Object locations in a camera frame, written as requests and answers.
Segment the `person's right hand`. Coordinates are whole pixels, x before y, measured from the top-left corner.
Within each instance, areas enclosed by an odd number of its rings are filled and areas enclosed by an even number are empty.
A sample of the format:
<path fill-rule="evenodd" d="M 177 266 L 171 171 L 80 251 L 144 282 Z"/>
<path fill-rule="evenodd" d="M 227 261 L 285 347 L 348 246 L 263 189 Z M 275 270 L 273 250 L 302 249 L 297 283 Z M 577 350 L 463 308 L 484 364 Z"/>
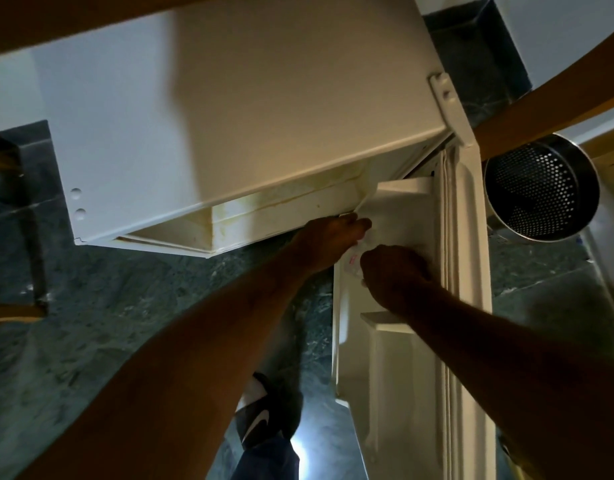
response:
<path fill-rule="evenodd" d="M 421 255 L 403 246 L 377 247 L 388 249 L 387 279 L 382 290 L 367 290 L 380 306 L 400 318 L 409 320 L 422 315 L 423 311 L 431 308 L 435 299 L 442 297 L 443 290 L 434 281 L 428 264 Z"/>

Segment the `person's left hand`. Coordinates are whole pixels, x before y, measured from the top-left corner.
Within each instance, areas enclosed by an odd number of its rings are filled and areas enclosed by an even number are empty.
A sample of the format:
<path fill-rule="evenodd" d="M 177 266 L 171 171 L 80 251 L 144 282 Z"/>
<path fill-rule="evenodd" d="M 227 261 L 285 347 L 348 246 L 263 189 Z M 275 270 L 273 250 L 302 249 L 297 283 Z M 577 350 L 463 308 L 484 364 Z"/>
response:
<path fill-rule="evenodd" d="M 333 266 L 355 244 L 337 237 L 337 218 L 323 217 L 309 221 L 288 246 L 288 255 L 305 274 L 319 273 Z"/>

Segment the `clear plastic packet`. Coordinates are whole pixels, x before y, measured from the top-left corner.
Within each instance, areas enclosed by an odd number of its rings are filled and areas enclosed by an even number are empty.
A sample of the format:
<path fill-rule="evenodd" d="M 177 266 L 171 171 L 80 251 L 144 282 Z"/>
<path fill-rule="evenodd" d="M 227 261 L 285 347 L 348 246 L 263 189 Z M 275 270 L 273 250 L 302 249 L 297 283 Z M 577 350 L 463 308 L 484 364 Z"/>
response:
<path fill-rule="evenodd" d="M 343 270 L 351 276 L 361 280 L 363 279 L 363 271 L 361 269 L 360 260 L 364 252 L 372 249 L 372 243 L 368 238 L 358 241 L 352 246 L 343 256 Z"/>

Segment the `person's right forearm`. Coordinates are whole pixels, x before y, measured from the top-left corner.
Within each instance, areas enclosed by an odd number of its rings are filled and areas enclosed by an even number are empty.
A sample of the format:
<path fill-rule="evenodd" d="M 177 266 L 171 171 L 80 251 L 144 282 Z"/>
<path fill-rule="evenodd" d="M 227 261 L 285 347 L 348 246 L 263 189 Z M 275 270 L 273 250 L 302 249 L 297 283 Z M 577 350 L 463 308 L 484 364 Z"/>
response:
<path fill-rule="evenodd" d="M 542 480 L 614 480 L 614 361 L 545 339 L 443 289 L 407 320 Z"/>

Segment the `person's left forearm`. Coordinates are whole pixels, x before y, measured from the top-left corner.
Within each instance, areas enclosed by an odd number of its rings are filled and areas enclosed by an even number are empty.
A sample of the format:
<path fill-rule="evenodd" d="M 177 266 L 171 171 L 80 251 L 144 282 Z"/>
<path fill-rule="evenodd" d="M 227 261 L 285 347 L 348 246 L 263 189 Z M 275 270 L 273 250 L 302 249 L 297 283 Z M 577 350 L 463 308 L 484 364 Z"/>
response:
<path fill-rule="evenodd" d="M 286 249 L 189 309 L 16 480 L 204 477 L 269 337 L 318 267 Z"/>

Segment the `white small refrigerator body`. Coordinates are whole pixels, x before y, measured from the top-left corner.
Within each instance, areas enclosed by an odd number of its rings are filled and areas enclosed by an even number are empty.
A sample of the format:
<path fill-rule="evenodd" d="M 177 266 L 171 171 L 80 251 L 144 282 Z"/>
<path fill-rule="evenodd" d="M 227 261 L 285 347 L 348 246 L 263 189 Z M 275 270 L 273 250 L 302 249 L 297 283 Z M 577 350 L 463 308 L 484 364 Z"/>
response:
<path fill-rule="evenodd" d="M 32 53 L 78 246 L 221 254 L 450 132 L 415 0 L 209 0 Z"/>

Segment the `black and white shoe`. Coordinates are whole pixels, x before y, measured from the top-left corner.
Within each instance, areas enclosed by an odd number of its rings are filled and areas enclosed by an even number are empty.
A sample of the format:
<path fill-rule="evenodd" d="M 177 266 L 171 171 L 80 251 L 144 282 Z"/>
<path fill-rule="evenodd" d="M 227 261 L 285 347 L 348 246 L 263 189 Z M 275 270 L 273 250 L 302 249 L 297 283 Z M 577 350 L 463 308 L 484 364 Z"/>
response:
<path fill-rule="evenodd" d="M 292 439 L 300 425 L 302 411 L 300 389 L 255 371 L 234 414 L 243 450 L 252 450 L 276 437 Z"/>

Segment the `perforated metal bin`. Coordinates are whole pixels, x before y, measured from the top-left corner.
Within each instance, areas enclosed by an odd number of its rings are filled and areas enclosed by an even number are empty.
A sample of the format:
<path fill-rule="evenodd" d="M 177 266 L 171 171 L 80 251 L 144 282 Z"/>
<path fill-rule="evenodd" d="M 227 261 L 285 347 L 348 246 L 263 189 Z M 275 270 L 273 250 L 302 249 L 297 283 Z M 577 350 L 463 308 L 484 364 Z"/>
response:
<path fill-rule="evenodd" d="M 483 165 L 487 227 L 511 242 L 559 242 L 579 234 L 600 200 L 598 172 L 581 147 L 549 134 Z"/>

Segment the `blue trouser leg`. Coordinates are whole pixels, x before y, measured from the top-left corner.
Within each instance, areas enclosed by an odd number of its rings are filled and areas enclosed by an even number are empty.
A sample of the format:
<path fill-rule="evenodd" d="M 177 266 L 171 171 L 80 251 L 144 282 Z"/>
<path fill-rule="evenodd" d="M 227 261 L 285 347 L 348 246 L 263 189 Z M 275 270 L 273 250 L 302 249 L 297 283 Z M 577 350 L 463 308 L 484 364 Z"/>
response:
<path fill-rule="evenodd" d="M 244 451 L 230 480 L 299 480 L 299 467 L 291 441 L 276 435 Z"/>

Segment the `wooden beam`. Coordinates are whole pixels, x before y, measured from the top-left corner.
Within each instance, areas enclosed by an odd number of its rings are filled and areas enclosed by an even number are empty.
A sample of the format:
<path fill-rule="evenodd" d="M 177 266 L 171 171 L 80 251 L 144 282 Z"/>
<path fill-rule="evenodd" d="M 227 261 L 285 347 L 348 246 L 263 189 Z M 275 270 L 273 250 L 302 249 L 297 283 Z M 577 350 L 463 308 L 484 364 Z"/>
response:
<path fill-rule="evenodd" d="M 0 0 L 0 55 L 204 0 Z"/>

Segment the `white door hinge bracket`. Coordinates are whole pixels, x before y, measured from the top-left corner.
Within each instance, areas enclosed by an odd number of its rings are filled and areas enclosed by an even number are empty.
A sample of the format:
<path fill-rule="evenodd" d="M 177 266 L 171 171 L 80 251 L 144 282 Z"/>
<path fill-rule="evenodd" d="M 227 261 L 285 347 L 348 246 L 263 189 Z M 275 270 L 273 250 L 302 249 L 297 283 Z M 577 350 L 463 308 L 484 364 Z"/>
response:
<path fill-rule="evenodd" d="M 477 146 L 477 141 L 457 90 L 447 72 L 429 77 L 429 84 L 439 106 L 442 118 L 459 145 L 465 148 Z"/>

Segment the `curved wooden rail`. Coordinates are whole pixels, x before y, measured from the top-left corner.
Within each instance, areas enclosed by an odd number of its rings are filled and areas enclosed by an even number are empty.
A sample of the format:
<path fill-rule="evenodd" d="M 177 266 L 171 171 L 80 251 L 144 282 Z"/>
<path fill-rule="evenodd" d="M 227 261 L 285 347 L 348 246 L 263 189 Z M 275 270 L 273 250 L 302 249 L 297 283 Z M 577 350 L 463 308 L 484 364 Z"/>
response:
<path fill-rule="evenodd" d="M 614 108 L 614 32 L 540 87 L 479 124 L 487 161 Z"/>

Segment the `wooden chair frame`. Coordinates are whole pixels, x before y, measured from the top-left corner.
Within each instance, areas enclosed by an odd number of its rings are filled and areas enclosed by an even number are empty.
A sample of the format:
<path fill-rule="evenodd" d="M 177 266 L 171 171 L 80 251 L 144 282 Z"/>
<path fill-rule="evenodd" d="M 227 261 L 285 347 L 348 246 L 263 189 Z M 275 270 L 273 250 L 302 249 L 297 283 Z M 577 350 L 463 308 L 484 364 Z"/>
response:
<path fill-rule="evenodd" d="M 0 303 L 0 326 L 10 322 L 30 324 L 44 319 L 49 311 L 47 279 L 43 250 L 31 198 L 24 182 L 20 147 L 0 136 L 0 179 L 13 198 L 14 215 L 22 233 L 25 252 L 29 259 L 33 303 L 26 305 Z"/>

